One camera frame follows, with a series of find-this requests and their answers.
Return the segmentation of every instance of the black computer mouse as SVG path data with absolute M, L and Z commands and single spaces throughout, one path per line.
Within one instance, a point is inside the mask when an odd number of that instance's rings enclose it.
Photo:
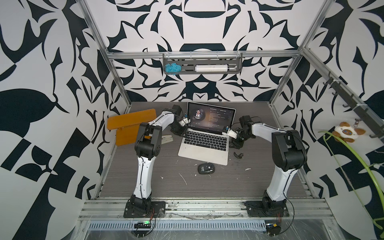
M 197 167 L 197 171 L 199 174 L 212 174 L 215 172 L 215 165 L 210 162 L 203 163 Z

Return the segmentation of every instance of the orange wooden board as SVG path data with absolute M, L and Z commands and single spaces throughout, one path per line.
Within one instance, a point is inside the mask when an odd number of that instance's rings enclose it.
M 122 127 L 129 127 L 132 125 L 140 124 L 142 122 L 150 122 L 156 118 L 156 110 L 148 109 L 144 111 L 127 113 L 119 116 L 108 118 L 108 130 L 118 129 Z
M 116 145 L 134 143 L 137 138 L 137 132 L 142 122 L 150 122 L 156 118 L 155 109 L 127 113 L 124 115 L 108 118 L 107 128 L 109 130 L 117 129 Z

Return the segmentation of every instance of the white cylinder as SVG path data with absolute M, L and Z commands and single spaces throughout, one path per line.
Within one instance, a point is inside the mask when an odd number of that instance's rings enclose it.
M 228 65 L 196 65 L 196 72 L 227 72 Z

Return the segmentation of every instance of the workbench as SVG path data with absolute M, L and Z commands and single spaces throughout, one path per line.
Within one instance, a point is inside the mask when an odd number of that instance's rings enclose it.
M 186 102 L 133 102 L 129 112 L 154 108 L 159 115 L 164 108 L 172 108 L 174 104 L 179 105 L 183 112 L 186 112 Z M 235 108 L 234 122 L 238 122 L 243 115 L 259 116 L 265 124 L 277 127 L 267 102 L 210 102 L 209 104 Z M 233 125 L 234 129 L 236 127 L 240 127 L 240 124 Z M 172 134 L 169 129 L 170 127 L 167 127 L 163 135 Z M 172 142 L 161 146 L 160 154 L 154 163 L 152 198 L 263 197 L 275 169 L 271 143 L 267 140 L 256 137 L 245 141 L 241 149 L 230 148 L 227 166 L 215 164 L 216 170 L 213 174 L 200 175 L 197 172 L 197 166 L 203 162 L 179 157 L 177 153 L 182 138 L 174 134 L 172 137 Z M 233 152 L 244 153 L 244 156 L 242 159 L 237 159 Z M 136 185 L 137 166 L 134 144 L 117 147 L 100 196 L 130 197 Z M 292 180 L 287 197 L 307 197 L 297 174 Z

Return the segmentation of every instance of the laptop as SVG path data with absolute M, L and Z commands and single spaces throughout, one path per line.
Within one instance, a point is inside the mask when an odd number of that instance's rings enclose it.
M 234 108 L 188 102 L 190 123 L 178 155 L 226 166 L 229 136 L 222 135 L 222 131 L 232 125 L 235 112 Z

